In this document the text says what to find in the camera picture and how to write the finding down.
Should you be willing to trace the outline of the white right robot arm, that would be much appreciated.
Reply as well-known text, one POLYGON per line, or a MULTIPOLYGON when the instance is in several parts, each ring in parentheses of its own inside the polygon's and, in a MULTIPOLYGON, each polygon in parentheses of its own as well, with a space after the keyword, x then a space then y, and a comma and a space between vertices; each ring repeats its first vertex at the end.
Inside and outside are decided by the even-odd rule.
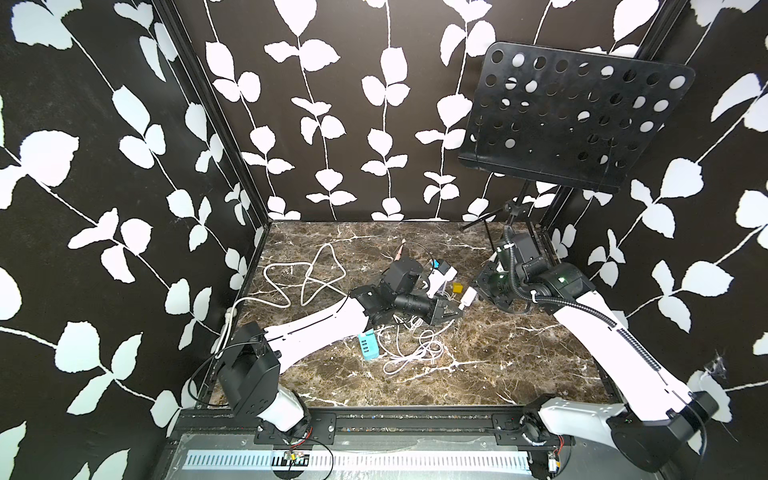
POLYGON ((612 447, 634 466, 658 472, 718 411, 705 391, 672 375, 617 319, 592 282, 575 266, 497 247, 476 279, 483 297, 502 306, 514 299, 548 309, 589 351, 616 387, 619 402, 595 404, 545 396, 527 407, 520 424, 528 440, 573 436, 612 447))

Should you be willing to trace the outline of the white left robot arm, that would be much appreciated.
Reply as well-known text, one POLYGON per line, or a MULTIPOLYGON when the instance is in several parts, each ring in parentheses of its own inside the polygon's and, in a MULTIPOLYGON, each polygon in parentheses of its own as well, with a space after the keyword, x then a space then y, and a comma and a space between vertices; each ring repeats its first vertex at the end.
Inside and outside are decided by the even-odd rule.
POLYGON ((246 426, 265 421, 283 433, 302 436, 311 415, 297 394, 280 384, 280 375, 322 348, 391 321, 396 313, 440 324, 460 318, 463 307, 444 296, 393 293, 366 285, 275 332, 255 322, 238 329, 217 353, 217 379, 235 422, 246 426))

